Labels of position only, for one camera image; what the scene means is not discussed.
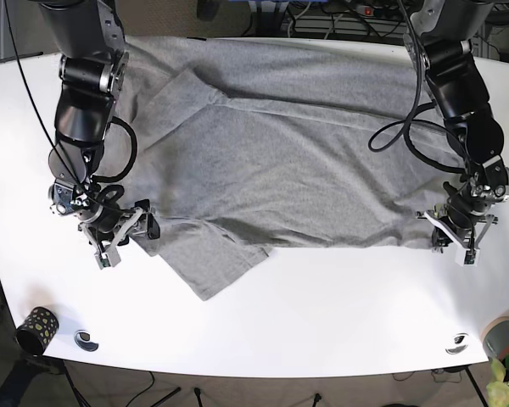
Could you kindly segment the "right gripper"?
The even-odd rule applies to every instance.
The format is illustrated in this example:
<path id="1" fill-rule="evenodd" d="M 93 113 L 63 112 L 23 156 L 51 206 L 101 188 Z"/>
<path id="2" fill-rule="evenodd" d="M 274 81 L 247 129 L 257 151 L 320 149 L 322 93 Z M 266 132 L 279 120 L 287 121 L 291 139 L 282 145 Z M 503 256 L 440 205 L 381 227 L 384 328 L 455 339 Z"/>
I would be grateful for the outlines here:
<path id="1" fill-rule="evenodd" d="M 94 248 L 100 270 L 120 263 L 118 247 L 127 245 L 131 237 L 141 246 L 158 245 L 160 227 L 150 202 L 135 202 L 131 210 L 132 213 L 121 215 L 99 209 L 92 218 L 80 222 L 78 230 Z"/>

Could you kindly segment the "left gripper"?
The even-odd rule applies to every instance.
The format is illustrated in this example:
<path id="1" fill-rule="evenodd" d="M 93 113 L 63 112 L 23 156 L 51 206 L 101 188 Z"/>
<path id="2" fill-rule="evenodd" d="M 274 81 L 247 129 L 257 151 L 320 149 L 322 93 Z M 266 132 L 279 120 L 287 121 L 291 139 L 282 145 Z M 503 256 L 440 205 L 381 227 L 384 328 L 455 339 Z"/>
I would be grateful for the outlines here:
<path id="1" fill-rule="evenodd" d="M 460 266 L 476 266 L 480 258 L 479 244 L 498 218 L 488 213 L 490 204 L 465 196 L 466 190 L 446 190 L 444 203 L 433 209 L 417 211 L 419 220 L 433 227 L 433 251 L 442 254 L 445 248 L 456 247 L 455 262 Z"/>

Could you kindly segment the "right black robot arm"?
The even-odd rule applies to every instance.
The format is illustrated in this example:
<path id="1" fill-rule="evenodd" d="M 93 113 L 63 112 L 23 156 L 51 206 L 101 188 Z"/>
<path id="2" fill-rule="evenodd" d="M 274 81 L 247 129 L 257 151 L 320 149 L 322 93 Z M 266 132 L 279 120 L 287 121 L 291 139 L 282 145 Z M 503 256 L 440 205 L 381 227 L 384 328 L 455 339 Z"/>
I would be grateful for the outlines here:
<path id="1" fill-rule="evenodd" d="M 147 199 L 129 209 L 118 201 L 120 184 L 135 164 L 137 136 L 115 116 L 129 54 L 123 25 L 113 1 L 40 1 L 59 51 L 61 93 L 49 137 L 48 167 L 54 177 L 48 195 L 60 216 L 74 215 L 78 229 L 95 250 L 102 269 L 120 263 L 118 248 L 132 236 L 159 238 L 159 226 Z M 104 138 L 112 125 L 130 139 L 130 156 L 115 176 L 100 176 Z"/>

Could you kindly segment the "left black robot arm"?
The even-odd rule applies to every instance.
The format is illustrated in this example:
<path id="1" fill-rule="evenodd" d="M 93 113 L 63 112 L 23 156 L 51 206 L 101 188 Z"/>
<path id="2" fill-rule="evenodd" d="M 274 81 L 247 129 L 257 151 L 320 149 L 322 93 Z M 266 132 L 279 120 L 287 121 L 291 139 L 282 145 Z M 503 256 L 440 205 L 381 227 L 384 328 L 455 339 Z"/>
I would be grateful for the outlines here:
<path id="1" fill-rule="evenodd" d="M 417 81 L 411 111 L 385 145 L 404 140 L 407 149 L 424 164 L 460 177 L 461 185 L 443 185 L 448 198 L 418 214 L 434 227 L 432 244 L 441 251 L 457 246 L 459 265 L 476 265 L 479 244 L 497 221 L 494 204 L 509 199 L 509 168 L 501 156 L 504 132 L 493 116 L 489 92 L 473 57 L 472 38 L 494 6 L 492 1 L 423 1 L 409 12 L 398 6 L 406 23 L 404 44 L 414 64 Z M 439 129 L 463 161 L 451 167 L 430 159 L 411 139 L 411 126 L 423 123 L 419 115 L 437 109 L 444 120 Z"/>

